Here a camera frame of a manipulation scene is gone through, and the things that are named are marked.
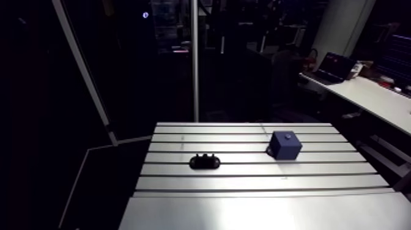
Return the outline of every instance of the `vertical pole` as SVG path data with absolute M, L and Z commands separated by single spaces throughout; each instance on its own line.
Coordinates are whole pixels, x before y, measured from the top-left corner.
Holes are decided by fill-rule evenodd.
M 191 53 L 193 55 L 194 121 L 199 122 L 198 95 L 198 0 L 191 2 Z
M 70 46 L 74 59 L 76 60 L 77 66 L 80 70 L 81 76 L 83 76 L 83 80 L 86 83 L 87 89 L 89 90 L 94 105 L 97 108 L 98 114 L 103 121 L 103 125 L 107 128 L 109 126 L 107 114 L 104 110 L 102 102 L 100 101 L 100 97 L 97 94 L 97 90 L 94 87 L 94 83 L 86 67 L 86 63 L 81 55 L 80 49 L 78 48 L 76 38 L 73 34 L 72 28 L 70 27 L 70 23 L 67 15 L 65 14 L 61 0 L 53 0 L 53 5 L 57 16 L 59 17 L 61 27 L 63 28 L 65 38 L 68 41 L 68 45 Z M 117 138 L 111 130 L 108 130 L 108 137 L 110 138 L 110 141 L 114 146 L 118 145 Z

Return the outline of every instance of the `dark background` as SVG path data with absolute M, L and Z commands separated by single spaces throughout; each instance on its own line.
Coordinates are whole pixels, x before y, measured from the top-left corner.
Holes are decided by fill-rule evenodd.
M 97 0 L 64 2 L 71 23 L 77 28 L 77 39 L 83 43 L 81 49 L 88 57 L 87 63 L 104 106 L 110 110 L 109 118 L 114 126 L 123 127 L 119 139 L 147 135 L 152 132 L 155 121 L 192 120 L 189 54 L 169 57 L 152 53 L 155 45 L 152 35 L 136 29 L 143 27 L 150 31 L 150 24 L 141 24 L 140 15 L 133 16 L 132 8 L 122 8 L 122 1 L 117 1 L 117 8 L 124 12 L 120 18 L 105 17 Z M 135 2 L 135 7 L 145 7 L 146 2 Z M 354 53 L 373 57 L 367 53 L 373 49 L 368 45 L 367 31 L 374 24 L 400 22 L 398 34 L 411 35 L 410 6 L 407 0 L 377 1 Z M 2 1 L 0 17 L 3 128 L 0 168 L 6 188 L 2 190 L 5 193 L 2 197 L 6 198 L 4 223 L 6 229 L 56 229 L 86 150 L 110 141 L 51 1 Z M 126 51 L 119 48 L 118 40 L 128 47 Z M 206 68 L 211 65 L 206 60 L 200 63 L 201 73 L 213 76 L 205 79 L 201 87 L 219 92 L 201 95 L 213 98 L 208 108 L 219 111 L 232 106 L 228 114 L 243 116 L 227 118 L 224 114 L 215 114 L 220 120 L 252 121 L 259 117 L 253 114 L 256 109 L 249 109 L 262 107 L 255 104 L 261 99 L 255 94 L 258 90 L 246 91 L 249 89 L 246 86 L 258 89 L 264 86 L 264 79 L 237 76 L 244 73 L 262 76 L 269 70 L 262 61 L 253 64 L 261 72 L 241 69 L 250 63 L 247 60 L 256 60 L 252 55 L 247 58 L 232 57 L 230 63 L 221 64 L 221 69 Z M 213 55 L 208 59 L 220 61 Z M 242 98 L 246 94 L 255 98 Z M 137 106 L 125 108 L 118 100 Z M 208 119 L 209 111 L 201 112 L 203 119 Z M 129 171 L 124 169 L 122 173 L 129 174 Z M 81 213 L 84 219 L 87 218 L 85 212 Z
M 109 144 L 51 1 L 0 7 L 5 229 L 56 229 L 87 148 Z

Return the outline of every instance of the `table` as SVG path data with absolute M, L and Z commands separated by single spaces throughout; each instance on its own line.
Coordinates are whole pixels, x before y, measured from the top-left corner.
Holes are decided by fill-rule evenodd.
M 363 77 L 324 85 L 303 73 L 300 76 L 348 100 L 411 136 L 411 99 Z
M 293 131 L 296 160 L 264 151 Z M 195 153 L 221 166 L 193 170 Z M 411 229 L 411 204 L 331 124 L 158 123 L 120 230 Z

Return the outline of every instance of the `cube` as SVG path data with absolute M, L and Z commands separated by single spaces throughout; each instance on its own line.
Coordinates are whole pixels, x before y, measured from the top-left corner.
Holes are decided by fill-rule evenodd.
M 294 132 L 273 132 L 267 153 L 276 160 L 295 160 L 302 147 Z

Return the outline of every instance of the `wall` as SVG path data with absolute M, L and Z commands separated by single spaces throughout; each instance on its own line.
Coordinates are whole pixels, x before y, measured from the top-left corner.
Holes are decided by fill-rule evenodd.
M 350 56 L 376 0 L 331 0 L 313 44 L 320 64 L 327 52 Z

